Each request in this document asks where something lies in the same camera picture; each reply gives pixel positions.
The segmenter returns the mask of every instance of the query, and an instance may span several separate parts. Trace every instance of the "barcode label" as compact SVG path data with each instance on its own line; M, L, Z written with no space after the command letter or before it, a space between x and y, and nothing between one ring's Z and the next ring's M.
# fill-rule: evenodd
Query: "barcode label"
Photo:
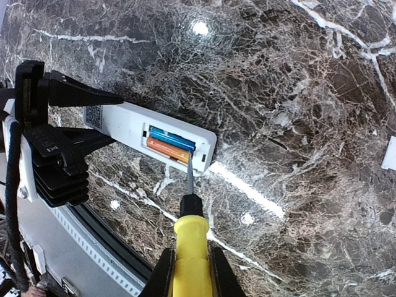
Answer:
M85 123L92 125L97 129L101 129L101 116L103 107L99 106L87 106L85 108Z

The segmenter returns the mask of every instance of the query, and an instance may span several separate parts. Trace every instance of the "dark marble countertop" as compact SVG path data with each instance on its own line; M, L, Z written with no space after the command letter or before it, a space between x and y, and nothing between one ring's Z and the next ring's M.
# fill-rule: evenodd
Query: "dark marble countertop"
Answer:
M216 133L195 187L248 296L396 296L395 24L385 0L11 1L0 75L45 61ZM87 161L89 204L154 264L186 175L121 144Z

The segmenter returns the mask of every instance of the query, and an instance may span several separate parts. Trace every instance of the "battery compartment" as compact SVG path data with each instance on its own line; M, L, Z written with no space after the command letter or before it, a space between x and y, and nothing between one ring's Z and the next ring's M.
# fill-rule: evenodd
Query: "battery compartment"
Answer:
M143 128L143 131L142 131L142 142L141 142L142 146L143 146L145 149L151 150L151 151L153 151L153 152L155 152L155 153L157 153L157 154L159 154L159 155L161 155L161 156L163 156L163 157L169 158L170 161L179 163L179 164L181 164L181 165L187 167L187 162L186 162L186 161L184 162L184 161L179 160L179 159L177 159L177 158L175 158L175 157L173 157L173 156L168 155L167 153L160 152L160 151L156 150L155 148L152 148L152 147L149 147L149 146L148 146L147 141L148 141L149 138L151 137L151 131L152 131L153 128L161 129L161 130L163 130L165 133L171 133L171 134L174 134L174 135L176 135L176 136L178 136L178 137L180 137L180 138L182 138L182 139L188 140L188 141L193 142L193 143L195 143L195 142L194 142L193 140L191 140L191 139L187 139L187 138L185 138L185 137L179 136L179 135L177 135L177 134L174 133L174 132L166 131L166 130L160 128L160 127L152 126L152 125L149 125L149 124L146 124L146 123L144 124L144 128ZM173 145L173 144L169 144L169 143L166 143L166 144L168 144L168 145L170 145L170 146L174 146L174 147L179 148L179 149L182 149L181 147L178 147L177 145ZM194 159L194 151L191 151L191 161L195 163L197 160ZM200 160L200 161L201 161L202 163L205 163L205 161L206 161L206 154L202 154L201 160Z

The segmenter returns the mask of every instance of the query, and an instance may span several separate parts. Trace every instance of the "blue battery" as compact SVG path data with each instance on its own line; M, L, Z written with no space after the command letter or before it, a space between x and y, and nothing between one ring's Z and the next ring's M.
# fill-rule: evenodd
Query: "blue battery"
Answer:
M155 139L164 141L168 144L174 145L175 147L182 148L183 150L189 150L190 152L193 152L196 149L195 142L192 142L179 135L166 132L156 127L151 128L150 136Z

